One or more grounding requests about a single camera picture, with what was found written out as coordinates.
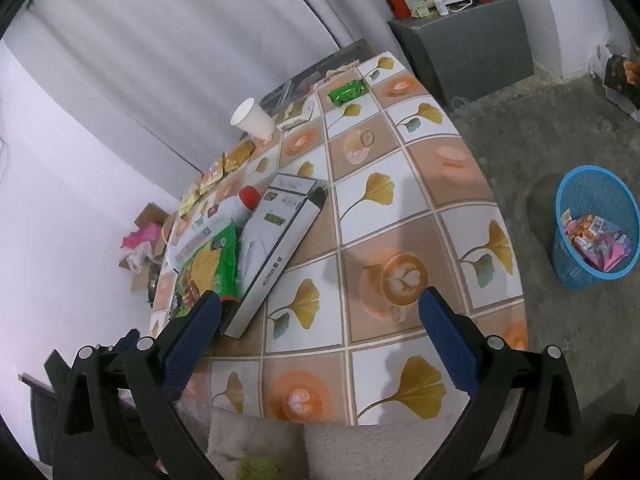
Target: white paper cup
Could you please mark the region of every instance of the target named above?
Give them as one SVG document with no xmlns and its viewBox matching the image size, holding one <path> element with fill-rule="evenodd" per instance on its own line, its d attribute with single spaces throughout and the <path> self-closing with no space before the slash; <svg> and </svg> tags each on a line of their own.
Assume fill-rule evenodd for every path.
<svg viewBox="0 0 640 480">
<path fill-rule="evenodd" d="M 261 140 L 271 138 L 276 129 L 275 121 L 260 108 L 253 97 L 244 101 L 231 116 L 231 125 L 246 131 L 252 137 Z"/>
</svg>

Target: red bottle cap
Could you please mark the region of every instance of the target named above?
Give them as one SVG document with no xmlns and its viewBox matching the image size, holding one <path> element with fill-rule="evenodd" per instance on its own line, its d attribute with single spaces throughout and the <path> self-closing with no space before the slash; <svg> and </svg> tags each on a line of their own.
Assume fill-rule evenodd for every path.
<svg viewBox="0 0 640 480">
<path fill-rule="evenodd" d="M 249 211 L 253 211 L 261 199 L 260 193 L 258 193 L 258 190 L 255 189 L 254 186 L 244 186 L 240 190 L 240 193 L 238 193 L 238 196 L 240 197 L 240 202 L 242 202 L 244 207 Z"/>
</svg>

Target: concrete floor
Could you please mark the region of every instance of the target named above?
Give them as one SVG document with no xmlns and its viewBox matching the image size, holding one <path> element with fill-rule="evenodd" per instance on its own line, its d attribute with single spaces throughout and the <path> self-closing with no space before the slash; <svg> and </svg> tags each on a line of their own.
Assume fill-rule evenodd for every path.
<svg viewBox="0 0 640 480">
<path fill-rule="evenodd" d="M 582 164 L 617 174 L 640 198 L 640 124 L 588 76 L 532 78 L 457 110 L 452 118 L 494 191 L 524 286 L 529 341 L 565 353 L 587 444 L 610 413 L 640 405 L 640 266 L 616 282 L 571 291 L 549 261 L 553 202 L 562 176 Z"/>
</svg>

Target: plastic basket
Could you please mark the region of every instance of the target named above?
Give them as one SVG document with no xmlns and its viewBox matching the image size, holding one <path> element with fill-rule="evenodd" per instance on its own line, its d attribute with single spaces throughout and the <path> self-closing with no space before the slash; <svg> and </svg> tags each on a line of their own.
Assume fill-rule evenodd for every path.
<svg viewBox="0 0 640 480">
<path fill-rule="evenodd" d="M 585 263 L 564 235 L 560 217 L 567 208 L 571 209 L 574 219 L 586 213 L 594 213 L 618 225 L 631 241 L 631 254 L 610 272 L 593 269 Z M 556 276 L 567 287 L 574 289 L 586 288 L 600 280 L 617 280 L 625 276 L 638 261 L 639 232 L 638 205 L 624 182 L 599 166 L 579 166 L 571 170 L 562 179 L 556 193 L 556 237 L 552 253 Z"/>
</svg>

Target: green snack package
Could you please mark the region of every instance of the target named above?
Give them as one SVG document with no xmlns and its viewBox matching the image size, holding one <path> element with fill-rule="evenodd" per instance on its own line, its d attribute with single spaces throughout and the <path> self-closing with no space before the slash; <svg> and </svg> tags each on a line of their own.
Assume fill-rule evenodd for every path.
<svg viewBox="0 0 640 480">
<path fill-rule="evenodd" d="M 346 85 L 336 88 L 335 90 L 331 90 L 328 93 L 328 96 L 334 105 L 340 106 L 349 101 L 353 101 L 361 95 L 366 94 L 368 91 L 369 89 L 367 88 L 367 84 L 364 82 L 364 79 L 356 79 L 356 81 L 351 81 Z"/>
<path fill-rule="evenodd" d="M 236 228 L 228 225 L 184 264 L 175 285 L 177 305 L 174 317 L 187 314 L 205 290 L 213 290 L 222 301 L 238 299 L 237 246 Z"/>
</svg>

